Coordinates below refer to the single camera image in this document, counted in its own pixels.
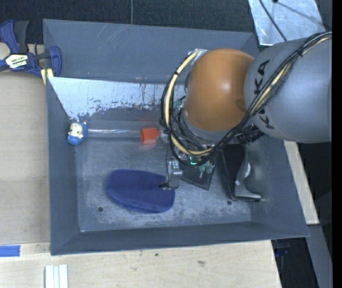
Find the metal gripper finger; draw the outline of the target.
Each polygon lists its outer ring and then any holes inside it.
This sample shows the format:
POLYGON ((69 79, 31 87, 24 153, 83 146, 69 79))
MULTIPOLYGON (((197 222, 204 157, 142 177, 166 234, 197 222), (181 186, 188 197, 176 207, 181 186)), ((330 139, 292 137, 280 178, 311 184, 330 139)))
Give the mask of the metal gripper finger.
POLYGON ((178 160, 167 161, 167 185, 170 188, 176 189, 179 187, 182 174, 183 172, 178 160))

